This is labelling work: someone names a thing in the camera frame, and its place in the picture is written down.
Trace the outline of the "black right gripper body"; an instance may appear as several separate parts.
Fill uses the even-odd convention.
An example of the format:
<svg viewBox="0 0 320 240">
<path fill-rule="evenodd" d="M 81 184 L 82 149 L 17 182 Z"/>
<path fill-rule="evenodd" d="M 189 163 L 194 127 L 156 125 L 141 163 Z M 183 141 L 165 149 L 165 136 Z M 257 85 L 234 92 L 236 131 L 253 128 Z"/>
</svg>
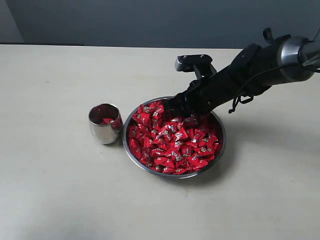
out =
<svg viewBox="0 0 320 240">
<path fill-rule="evenodd" d="M 194 80 L 174 97 L 174 107 L 183 116 L 206 114 L 232 100 L 240 84 L 225 67 L 215 75 Z"/>
</svg>

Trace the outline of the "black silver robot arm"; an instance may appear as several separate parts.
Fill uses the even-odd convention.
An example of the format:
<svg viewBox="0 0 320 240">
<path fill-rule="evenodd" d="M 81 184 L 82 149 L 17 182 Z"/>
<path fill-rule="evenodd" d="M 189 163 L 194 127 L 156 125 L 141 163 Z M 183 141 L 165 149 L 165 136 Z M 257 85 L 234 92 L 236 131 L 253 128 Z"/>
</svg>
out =
<svg viewBox="0 0 320 240">
<path fill-rule="evenodd" d="M 244 48 L 220 71 L 207 54 L 180 55 L 178 72 L 194 72 L 189 87 L 163 102 L 168 118 L 204 115 L 232 102 L 230 114 L 238 104 L 247 104 L 275 85 L 304 82 L 320 71 L 320 42 L 289 34 L 274 38 L 263 30 L 267 46 L 255 43 Z"/>
</svg>

